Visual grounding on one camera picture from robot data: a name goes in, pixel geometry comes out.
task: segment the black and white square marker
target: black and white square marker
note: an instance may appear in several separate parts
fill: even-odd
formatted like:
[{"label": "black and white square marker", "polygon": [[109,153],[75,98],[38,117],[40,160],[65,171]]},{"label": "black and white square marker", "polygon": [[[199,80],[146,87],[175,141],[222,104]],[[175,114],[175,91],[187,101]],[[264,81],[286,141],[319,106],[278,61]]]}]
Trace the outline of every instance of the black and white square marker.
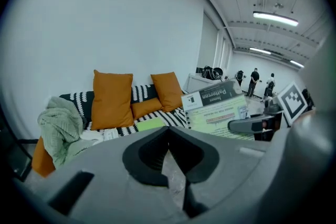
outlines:
[{"label": "black and white square marker", "polygon": [[278,94],[278,100],[285,112],[289,125],[291,125],[307,107],[307,103],[301,91],[294,82]]}]

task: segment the person in white shirt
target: person in white shirt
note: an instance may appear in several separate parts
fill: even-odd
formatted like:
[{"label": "person in white shirt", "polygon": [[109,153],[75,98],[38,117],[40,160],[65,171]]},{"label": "person in white shirt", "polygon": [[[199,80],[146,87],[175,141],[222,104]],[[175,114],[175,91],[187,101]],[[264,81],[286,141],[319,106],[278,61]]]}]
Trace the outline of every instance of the person in white shirt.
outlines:
[{"label": "person in white shirt", "polygon": [[262,102],[264,102],[268,96],[272,96],[272,91],[275,87],[274,73],[271,74],[271,77],[267,80],[266,84],[267,87],[265,89],[264,99],[262,100]]}]

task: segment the small orange pillow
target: small orange pillow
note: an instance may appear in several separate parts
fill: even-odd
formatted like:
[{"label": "small orange pillow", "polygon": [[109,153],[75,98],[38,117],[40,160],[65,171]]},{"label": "small orange pillow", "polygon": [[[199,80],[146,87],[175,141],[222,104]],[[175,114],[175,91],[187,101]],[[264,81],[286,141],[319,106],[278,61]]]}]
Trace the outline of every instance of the small orange pillow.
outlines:
[{"label": "small orange pillow", "polygon": [[92,130],[128,127],[134,124],[131,111],[133,74],[94,71]]},{"label": "small orange pillow", "polygon": [[131,104],[131,109],[134,119],[137,120],[138,118],[141,118],[142,116],[145,116],[149,113],[161,110],[162,104],[160,103],[158,98],[155,97],[147,101]]},{"label": "small orange pillow", "polygon": [[182,106],[182,90],[174,72],[151,75],[155,89],[163,106],[162,111],[170,112]]}]

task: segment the black shirt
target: black shirt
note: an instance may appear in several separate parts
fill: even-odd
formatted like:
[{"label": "black shirt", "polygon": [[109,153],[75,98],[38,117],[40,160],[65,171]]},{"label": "black shirt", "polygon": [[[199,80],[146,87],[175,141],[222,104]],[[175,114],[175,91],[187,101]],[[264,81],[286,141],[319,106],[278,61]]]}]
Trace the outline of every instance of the black shirt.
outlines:
[{"label": "black shirt", "polygon": [[257,71],[253,71],[251,77],[254,79],[254,81],[257,81],[259,79],[259,73]]}]

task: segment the black and white patterned blanket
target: black and white patterned blanket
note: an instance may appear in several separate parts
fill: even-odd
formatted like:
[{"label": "black and white patterned blanket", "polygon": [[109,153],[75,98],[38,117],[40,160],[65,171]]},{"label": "black and white patterned blanket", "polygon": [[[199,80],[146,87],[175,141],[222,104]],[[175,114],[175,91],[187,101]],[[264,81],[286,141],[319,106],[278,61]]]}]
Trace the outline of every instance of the black and white patterned blanket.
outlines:
[{"label": "black and white patterned blanket", "polygon": [[[86,121],[86,130],[90,130],[92,126],[91,120],[91,108],[92,102],[95,98],[93,91],[88,92],[76,92],[70,94],[63,94],[60,97],[71,101],[75,104],[79,114],[85,118]],[[131,93],[131,104],[143,102],[149,99],[153,99],[158,97],[157,92],[155,90],[155,86],[153,84],[150,85],[140,85],[133,86]],[[128,135],[131,133],[138,132],[138,128],[136,127],[138,122],[161,118],[166,126],[182,126],[186,127],[185,114],[182,108],[177,108],[171,112],[163,112],[161,110],[149,113],[137,120],[134,121],[134,125],[131,127],[121,127],[117,128],[118,134],[120,136]]]}]

